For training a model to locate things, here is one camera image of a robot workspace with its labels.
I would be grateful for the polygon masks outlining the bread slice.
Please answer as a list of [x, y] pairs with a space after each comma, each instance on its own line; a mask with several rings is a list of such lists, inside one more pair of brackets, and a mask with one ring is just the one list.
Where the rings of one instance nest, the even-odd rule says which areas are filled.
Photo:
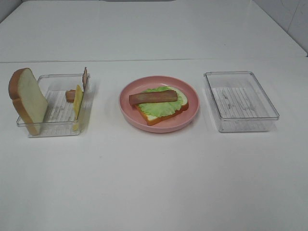
[[189, 108], [189, 103], [187, 102], [186, 105], [182, 106], [181, 109], [176, 111], [173, 115], [163, 116], [163, 117], [159, 117], [159, 118], [155, 118], [155, 119], [150, 119], [149, 116], [146, 116], [145, 113], [141, 112], [141, 110], [138, 109], [136, 105], [134, 107], [139, 111], [141, 116], [145, 119], [145, 121], [147, 122], [147, 125], [152, 126], [152, 125], [155, 125], [155, 124], [157, 124], [161, 121], [175, 117], [175, 116], [181, 114], [183, 111], [186, 111]]
[[48, 102], [31, 69], [22, 68], [15, 71], [9, 81], [8, 91], [17, 113], [23, 122], [28, 124], [30, 135], [38, 135], [40, 125], [34, 124], [43, 122]]

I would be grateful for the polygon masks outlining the green lettuce leaf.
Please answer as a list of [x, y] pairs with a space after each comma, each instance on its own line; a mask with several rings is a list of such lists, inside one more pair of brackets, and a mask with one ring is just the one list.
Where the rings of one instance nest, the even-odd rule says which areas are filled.
[[186, 105], [188, 99], [186, 95], [177, 88], [170, 86], [160, 86], [154, 89], [146, 89], [143, 92], [159, 92], [165, 90], [174, 90], [177, 93], [178, 100], [173, 102], [161, 103], [140, 103], [137, 106], [141, 112], [149, 116], [150, 119], [155, 119], [163, 116], [173, 115], [176, 111], [180, 110], [182, 106]]

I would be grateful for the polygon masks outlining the bacon strip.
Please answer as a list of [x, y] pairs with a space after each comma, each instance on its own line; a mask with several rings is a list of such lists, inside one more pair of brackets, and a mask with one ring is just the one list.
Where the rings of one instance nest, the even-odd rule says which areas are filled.
[[178, 100], [177, 92], [174, 90], [165, 90], [157, 92], [140, 92], [129, 95], [130, 105], [137, 105], [140, 103], [163, 103], [174, 102]]
[[[85, 88], [86, 88], [87, 81], [88, 81], [88, 72], [87, 72], [87, 68], [85, 67], [83, 75], [82, 75], [83, 90], [85, 90]], [[68, 103], [73, 103], [74, 102], [74, 98], [75, 98], [75, 90], [67, 90], [65, 92], [65, 98], [66, 98], [66, 101]]]

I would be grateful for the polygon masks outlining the pink round plate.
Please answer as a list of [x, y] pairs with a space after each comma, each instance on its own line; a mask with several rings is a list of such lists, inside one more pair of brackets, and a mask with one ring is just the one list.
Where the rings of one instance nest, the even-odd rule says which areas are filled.
[[[139, 108], [130, 105], [130, 95], [160, 86], [169, 86], [180, 90], [188, 101], [184, 102], [184, 106], [173, 115], [151, 119], [148, 119]], [[167, 76], [149, 76], [139, 78], [126, 85], [120, 93], [119, 104], [123, 116], [133, 126], [148, 132], [166, 133], [182, 129], [191, 123], [199, 111], [200, 101], [195, 89], [180, 79]]]

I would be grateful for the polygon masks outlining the yellow cheese slice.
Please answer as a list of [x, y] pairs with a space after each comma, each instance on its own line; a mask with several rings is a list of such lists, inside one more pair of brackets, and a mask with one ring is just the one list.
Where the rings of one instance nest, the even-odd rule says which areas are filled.
[[77, 88], [75, 90], [75, 98], [74, 98], [74, 102], [73, 102], [73, 111], [74, 111], [74, 114], [75, 114], [74, 121], [76, 122], [73, 125], [73, 131], [77, 131], [78, 128], [79, 128], [79, 124], [77, 122], [77, 119], [78, 119], [82, 99], [83, 99], [83, 91], [82, 91], [81, 87], [79, 85], [77, 85]]

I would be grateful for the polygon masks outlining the right clear plastic tray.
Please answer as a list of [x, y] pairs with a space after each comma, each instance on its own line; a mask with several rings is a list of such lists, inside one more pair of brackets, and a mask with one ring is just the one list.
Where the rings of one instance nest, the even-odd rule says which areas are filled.
[[279, 120], [278, 111], [253, 72], [206, 72], [204, 78], [219, 132], [265, 132]]

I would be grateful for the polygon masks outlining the clear plastic tray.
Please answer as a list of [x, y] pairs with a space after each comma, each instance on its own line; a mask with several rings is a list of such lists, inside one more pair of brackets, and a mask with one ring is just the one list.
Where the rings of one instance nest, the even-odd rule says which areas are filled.
[[206, 72], [204, 78], [219, 132], [265, 132], [279, 120], [278, 111], [253, 72]]
[[75, 117], [73, 104], [66, 101], [65, 92], [75, 90], [77, 85], [83, 87], [83, 74], [63, 74], [63, 75], [41, 75], [38, 78], [38, 85], [45, 96], [48, 107], [43, 122], [29, 124], [22, 118], [18, 118], [16, 124], [24, 128], [38, 128], [38, 135], [28, 137], [53, 137], [53, 136], [73, 136], [83, 131], [89, 122], [94, 91], [90, 82], [90, 74], [87, 74], [87, 83], [82, 88], [83, 98], [81, 100], [78, 117]]

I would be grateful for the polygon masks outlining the left clear plastic tray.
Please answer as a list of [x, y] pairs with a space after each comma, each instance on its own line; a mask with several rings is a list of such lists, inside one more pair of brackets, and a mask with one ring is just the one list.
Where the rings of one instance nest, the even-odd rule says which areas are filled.
[[38, 135], [28, 137], [53, 137], [53, 136], [73, 136], [83, 131], [89, 122], [94, 91], [90, 82], [90, 74], [87, 74], [87, 83], [82, 88], [83, 98], [81, 100], [78, 117], [75, 117], [73, 104], [66, 101], [65, 92], [75, 90], [77, 85], [83, 87], [83, 74], [63, 74], [63, 75], [41, 75], [38, 78], [38, 85], [45, 96], [48, 107], [43, 122], [29, 124], [22, 118], [18, 118], [16, 124], [24, 128], [38, 128]]

